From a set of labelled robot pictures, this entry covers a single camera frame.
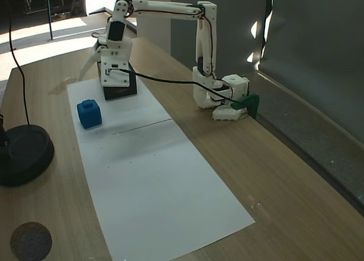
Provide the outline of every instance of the electrical cord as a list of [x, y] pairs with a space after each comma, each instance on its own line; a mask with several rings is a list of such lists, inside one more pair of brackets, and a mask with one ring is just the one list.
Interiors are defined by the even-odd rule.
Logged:
[[22, 70], [22, 68], [20, 67], [18, 61], [16, 60], [15, 54], [14, 54], [14, 48], [13, 48], [13, 41], [11, 39], [11, 28], [12, 28], [12, 24], [13, 24], [13, 18], [12, 18], [12, 13], [11, 13], [11, 8], [9, 5], [9, 2], [7, 0], [5, 0], [5, 4], [7, 6], [8, 12], [9, 12], [9, 45], [10, 45], [10, 51], [11, 51], [11, 55], [13, 56], [13, 59], [15, 61], [16, 66], [18, 67], [21, 75], [22, 75], [22, 79], [23, 79], [23, 102], [24, 102], [24, 109], [25, 109], [25, 115], [27, 118], [27, 124], [30, 125], [29, 122], [29, 115], [28, 115], [28, 107], [27, 107], [27, 100], [26, 100], [26, 91], [25, 91], [25, 75], [24, 72]]
[[[131, 13], [129, 15], [125, 16], [125, 17], [126, 18], [130, 17], [134, 13], [134, 11], [135, 10], [134, 10], [134, 7], [133, 7]], [[178, 12], [171, 12], [171, 11], [159, 11], [159, 10], [137, 10], [135, 12], [139, 13], [139, 14], [141, 14], [141, 13], [160, 13], [160, 14], [172, 14], [172, 15], [188, 15], [188, 16], [193, 16], [193, 17], [204, 14], [203, 11], [201, 11], [201, 12], [199, 12], [197, 14], [186, 14], [186, 13], [178, 13]], [[213, 76], [214, 79], [216, 79], [215, 74], [213, 73], [214, 43], [213, 43], [213, 35], [212, 35], [212, 24], [211, 24], [211, 21], [205, 16], [202, 16], [201, 19], [207, 21], [207, 23], [209, 25], [209, 28], [210, 28], [210, 46], [211, 46], [211, 56], [210, 56], [210, 58], [211, 58], [211, 63], [210, 63], [211, 71], [210, 71], [210, 73], [205, 73], [204, 72], [203, 74], [204, 74], [204, 76]]]
[[200, 88], [203, 88], [203, 89], [207, 90], [208, 92], [211, 92], [212, 94], [214, 94], [214, 95], [216, 95], [216, 96], [218, 96], [220, 98], [223, 98], [223, 99], [228, 100], [230, 102], [238, 103], [238, 101], [236, 101], [236, 100], [234, 100], [232, 98], [229, 98], [229, 97], [225, 97], [224, 95], [219, 94], [219, 92], [216, 92], [213, 89], [209, 89], [208, 87], [204, 86], [203, 84], [201, 84], [199, 82], [159, 79], [159, 78], [155, 78], [155, 77], [148, 76], [148, 75], [145, 75], [145, 74], [141, 74], [141, 73], [138, 73], [138, 72], [130, 71], [128, 69], [117, 69], [117, 70], [121, 71], [121, 72], [128, 73], [128, 74], [131, 73], [131, 74], [134, 74], [136, 76], [143, 77], [145, 79], [156, 81], [156, 82], [169, 83], [169, 84], [180, 84], [180, 85], [197, 85]]

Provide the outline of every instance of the black round base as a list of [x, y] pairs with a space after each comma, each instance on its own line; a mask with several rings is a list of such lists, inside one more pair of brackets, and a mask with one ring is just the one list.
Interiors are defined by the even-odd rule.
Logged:
[[55, 150], [46, 130], [24, 125], [8, 130], [6, 135], [9, 155], [0, 157], [0, 185], [22, 185], [47, 169]]

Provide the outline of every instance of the blue block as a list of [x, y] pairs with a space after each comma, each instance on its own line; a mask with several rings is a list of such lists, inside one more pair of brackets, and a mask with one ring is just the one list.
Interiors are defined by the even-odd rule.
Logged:
[[102, 124], [100, 107], [95, 100], [85, 100], [78, 104], [77, 112], [84, 129]]

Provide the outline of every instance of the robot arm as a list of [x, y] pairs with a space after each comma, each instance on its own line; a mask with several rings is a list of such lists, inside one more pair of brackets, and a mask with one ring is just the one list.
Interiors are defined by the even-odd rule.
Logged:
[[[211, 2], [201, 1], [197, 5], [176, 2], [154, 2], [148, 0], [117, 0], [113, 16], [109, 19], [106, 32], [98, 37], [93, 53], [81, 70], [80, 79], [94, 64], [99, 63], [101, 85], [104, 88], [128, 88], [131, 84], [129, 69], [132, 42], [124, 37], [128, 17], [165, 17], [171, 19], [197, 21], [196, 62], [193, 68], [193, 80], [213, 89], [225, 97], [239, 100], [248, 93], [248, 80], [237, 75], [218, 80], [216, 68], [216, 20], [217, 6]], [[218, 106], [214, 119], [238, 119], [246, 112], [244, 109], [232, 109], [228, 101], [214, 96], [205, 89], [195, 86], [193, 96], [201, 108]]]

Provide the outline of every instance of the gray wall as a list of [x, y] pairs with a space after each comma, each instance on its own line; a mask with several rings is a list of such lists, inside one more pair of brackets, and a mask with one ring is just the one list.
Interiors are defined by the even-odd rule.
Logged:
[[171, 20], [165, 18], [138, 18], [138, 37], [145, 37], [166, 53], [171, 54]]
[[259, 69], [364, 143], [364, 0], [274, 0]]
[[[152, 0], [197, 3], [211, 1], [218, 6], [217, 67], [218, 77], [254, 71], [260, 58], [266, 0]], [[251, 27], [258, 21], [258, 34], [254, 39]], [[196, 22], [170, 19], [138, 19], [138, 36], [145, 36], [170, 53], [188, 68], [196, 65]], [[254, 62], [247, 62], [256, 52]]]
[[[172, 0], [176, 2], [197, 3], [201, 0]], [[266, 0], [202, 0], [217, 5], [217, 62], [216, 75], [245, 74], [254, 71], [254, 65], [260, 58], [262, 45], [261, 22], [264, 20]], [[251, 28], [259, 21], [258, 35], [254, 39]], [[193, 21], [173, 20], [171, 30], [171, 55], [192, 68], [195, 61], [195, 41], [197, 23]], [[247, 58], [255, 52], [255, 61]]]

